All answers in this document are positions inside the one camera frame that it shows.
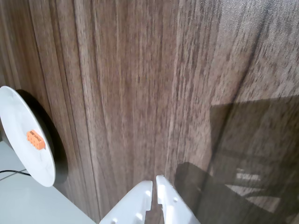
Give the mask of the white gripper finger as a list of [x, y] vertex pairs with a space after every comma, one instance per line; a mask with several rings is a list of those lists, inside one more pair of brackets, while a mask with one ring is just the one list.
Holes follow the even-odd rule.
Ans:
[[100, 224], [143, 224], [151, 210], [152, 181], [135, 185], [106, 215]]
[[171, 183], [163, 176], [156, 176], [157, 203], [162, 206], [165, 224], [200, 224], [190, 208]]

